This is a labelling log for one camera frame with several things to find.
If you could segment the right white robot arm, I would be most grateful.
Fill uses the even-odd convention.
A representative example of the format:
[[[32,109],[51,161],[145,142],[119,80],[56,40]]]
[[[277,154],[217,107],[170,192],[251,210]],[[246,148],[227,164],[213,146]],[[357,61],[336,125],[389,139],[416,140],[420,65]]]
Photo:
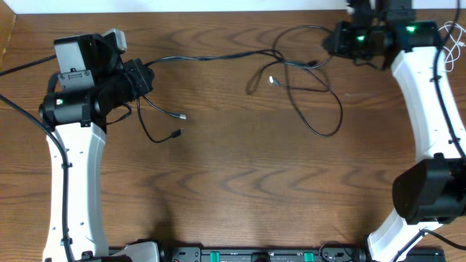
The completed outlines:
[[[403,94],[416,162],[392,185],[393,210],[352,254],[354,261],[433,261],[418,253],[427,235],[465,214],[465,126],[443,59],[447,36],[420,21],[410,1],[348,1],[341,21],[323,41],[330,55],[357,66],[383,57]]]

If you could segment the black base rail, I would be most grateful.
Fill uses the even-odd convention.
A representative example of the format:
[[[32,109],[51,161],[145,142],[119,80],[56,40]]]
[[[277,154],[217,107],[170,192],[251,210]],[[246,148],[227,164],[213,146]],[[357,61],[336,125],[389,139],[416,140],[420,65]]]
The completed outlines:
[[[336,245],[319,248],[290,250],[254,250],[254,249],[206,249],[199,247],[174,247],[161,252],[161,261],[178,262],[309,262],[309,261],[367,261],[368,259],[351,247]]]

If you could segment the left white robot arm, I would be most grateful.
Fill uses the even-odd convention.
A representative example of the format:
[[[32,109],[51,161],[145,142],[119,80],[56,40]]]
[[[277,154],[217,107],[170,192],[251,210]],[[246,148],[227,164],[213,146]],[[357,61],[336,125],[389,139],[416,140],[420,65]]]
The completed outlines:
[[[122,61],[122,31],[56,39],[61,89],[48,87],[39,115],[52,133],[50,227],[43,261],[158,261],[153,240],[111,250],[100,200],[100,166],[107,115],[152,90],[152,70],[139,59]]]

